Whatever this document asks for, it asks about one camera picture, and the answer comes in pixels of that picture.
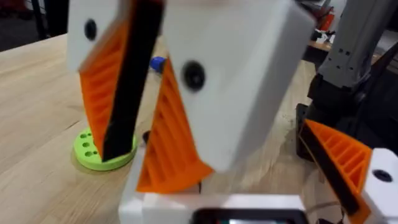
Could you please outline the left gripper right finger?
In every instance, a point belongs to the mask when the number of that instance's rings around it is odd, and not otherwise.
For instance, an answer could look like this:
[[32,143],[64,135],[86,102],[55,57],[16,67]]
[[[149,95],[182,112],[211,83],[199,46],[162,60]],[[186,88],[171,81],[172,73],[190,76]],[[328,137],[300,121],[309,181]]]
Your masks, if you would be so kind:
[[342,223],[397,223],[397,154],[319,122],[299,132],[344,213]]

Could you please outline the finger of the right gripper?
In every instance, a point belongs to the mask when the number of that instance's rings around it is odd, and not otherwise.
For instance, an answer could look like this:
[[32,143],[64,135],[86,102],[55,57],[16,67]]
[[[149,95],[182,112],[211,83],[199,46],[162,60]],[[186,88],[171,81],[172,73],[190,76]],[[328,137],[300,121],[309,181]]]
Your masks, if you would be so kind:
[[76,0],[68,10],[67,62],[80,77],[103,162],[128,154],[162,23],[158,0]]
[[314,25],[295,1],[167,1],[162,32],[196,151],[213,170],[263,145]]

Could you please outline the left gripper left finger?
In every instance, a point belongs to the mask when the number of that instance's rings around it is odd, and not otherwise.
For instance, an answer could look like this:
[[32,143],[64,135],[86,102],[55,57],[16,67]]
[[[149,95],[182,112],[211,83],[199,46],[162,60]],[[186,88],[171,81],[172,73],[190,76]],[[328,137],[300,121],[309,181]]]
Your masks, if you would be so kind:
[[143,224],[142,204],[144,194],[137,192],[136,187],[141,172],[145,145],[138,146],[132,160],[131,168],[119,203],[120,224]]

